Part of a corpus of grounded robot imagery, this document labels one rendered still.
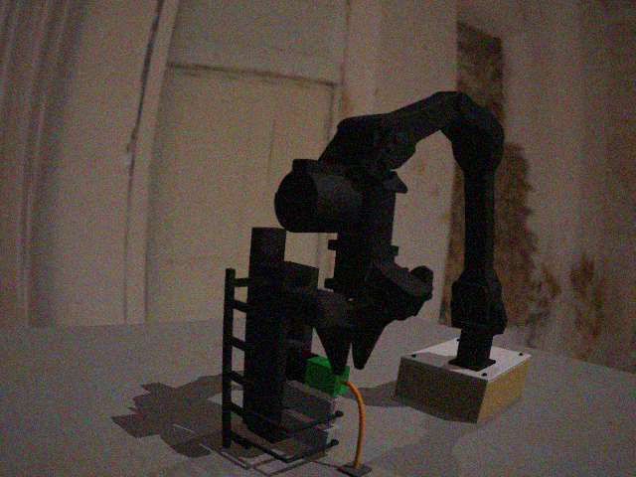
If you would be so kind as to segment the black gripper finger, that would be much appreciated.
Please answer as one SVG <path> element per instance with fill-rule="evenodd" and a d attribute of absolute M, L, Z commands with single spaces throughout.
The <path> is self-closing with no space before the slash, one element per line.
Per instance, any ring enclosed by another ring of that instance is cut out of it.
<path fill-rule="evenodd" d="M 364 325 L 365 322 L 355 321 L 354 323 L 326 329 L 314 328 L 322 342 L 328 356 L 328 362 L 335 375 L 343 376 L 350 354 L 352 337 Z"/>
<path fill-rule="evenodd" d="M 365 322 L 352 337 L 352 357 L 356 369 L 364 368 L 384 328 L 395 321 L 388 314 L 389 312 L 380 314 L 360 307 L 356 309 L 355 321 Z"/>

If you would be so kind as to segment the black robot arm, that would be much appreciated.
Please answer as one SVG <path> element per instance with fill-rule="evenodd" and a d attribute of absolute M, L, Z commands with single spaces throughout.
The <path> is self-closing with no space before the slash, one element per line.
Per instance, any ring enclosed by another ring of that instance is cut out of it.
<path fill-rule="evenodd" d="M 294 159 L 275 194 L 274 211 L 291 233 L 352 233 L 389 237 L 396 193 L 407 193 L 398 169 L 415 145 L 440 130 L 464 174 L 464 270 L 451 289 L 451 327 L 462 328 L 449 365 L 479 372 L 490 358 L 493 336 L 503 334 L 507 314 L 502 284 L 493 268 L 494 174 L 503 158 L 504 130 L 494 114 L 466 92 L 439 91 L 390 113 L 347 117 L 320 158 Z M 395 320 L 417 316 L 431 300 L 433 271 L 412 271 L 371 251 L 352 296 L 369 297 Z"/>

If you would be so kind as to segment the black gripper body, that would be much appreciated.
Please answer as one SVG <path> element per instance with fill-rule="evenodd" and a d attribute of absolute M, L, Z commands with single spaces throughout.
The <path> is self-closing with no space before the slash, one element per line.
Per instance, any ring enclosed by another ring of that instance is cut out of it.
<path fill-rule="evenodd" d="M 341 232 L 337 239 L 328 239 L 328 249 L 336 250 L 334 277 L 325 278 L 326 291 L 311 286 L 286 287 L 278 295 L 276 315 L 316 328 L 326 329 L 354 323 L 356 309 L 363 308 L 380 314 L 387 311 L 368 293 L 365 300 L 352 296 L 357 275 L 371 251 L 379 252 L 378 260 L 398 256 L 398 246 L 392 245 L 393 236 L 368 236 Z M 352 299 L 352 300 L 350 300 Z"/>

